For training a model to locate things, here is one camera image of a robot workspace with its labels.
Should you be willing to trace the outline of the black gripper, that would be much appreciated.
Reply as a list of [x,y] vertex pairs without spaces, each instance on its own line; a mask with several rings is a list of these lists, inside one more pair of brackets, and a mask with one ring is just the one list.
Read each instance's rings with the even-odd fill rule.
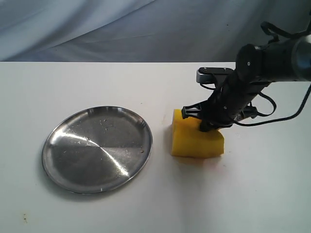
[[270,97],[261,91],[270,85],[269,82],[242,81],[234,70],[215,89],[211,96],[200,103],[184,106],[181,109],[183,119],[188,117],[200,119],[200,131],[208,132],[220,128],[229,128],[235,122],[247,118],[254,119],[257,116],[266,117],[267,114],[260,113],[251,101],[257,96],[267,100]]

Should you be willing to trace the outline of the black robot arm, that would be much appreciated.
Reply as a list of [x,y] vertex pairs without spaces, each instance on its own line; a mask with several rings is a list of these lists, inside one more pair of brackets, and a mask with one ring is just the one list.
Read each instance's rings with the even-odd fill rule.
[[184,106],[181,116],[200,120],[199,129],[203,132],[242,125],[244,119],[266,116],[251,104],[256,96],[265,98],[276,109],[276,103],[262,93],[271,83],[310,80],[310,35],[260,47],[248,44],[240,49],[235,69],[201,67],[197,70],[196,81],[201,87],[209,89],[211,84],[215,87],[207,100]]

